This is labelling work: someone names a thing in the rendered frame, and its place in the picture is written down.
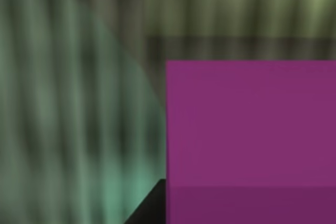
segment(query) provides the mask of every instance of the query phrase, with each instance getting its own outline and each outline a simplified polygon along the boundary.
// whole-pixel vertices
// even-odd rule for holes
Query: purple rectangle
[[[210,213],[211,223],[336,223],[335,61],[168,61],[166,80],[170,224]],[[264,217],[249,214],[254,192]]]

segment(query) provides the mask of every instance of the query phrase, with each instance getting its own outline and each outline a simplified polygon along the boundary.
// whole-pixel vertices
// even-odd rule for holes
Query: box top face
[[[335,186],[335,61],[168,61],[170,186]]]

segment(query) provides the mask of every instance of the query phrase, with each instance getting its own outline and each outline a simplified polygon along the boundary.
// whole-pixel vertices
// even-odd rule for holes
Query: magenta cube
[[[336,224],[335,61],[168,61],[168,224]]]

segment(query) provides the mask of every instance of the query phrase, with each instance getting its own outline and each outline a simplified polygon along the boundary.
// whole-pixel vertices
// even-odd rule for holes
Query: striped background
[[[334,59],[335,0],[0,0],[0,223],[122,224],[165,176],[165,59]]]

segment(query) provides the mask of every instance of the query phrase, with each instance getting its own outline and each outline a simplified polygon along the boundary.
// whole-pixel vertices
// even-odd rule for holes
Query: blurry striped wall
[[[0,0],[0,223],[122,224],[165,176],[165,59],[334,59],[335,0]]]

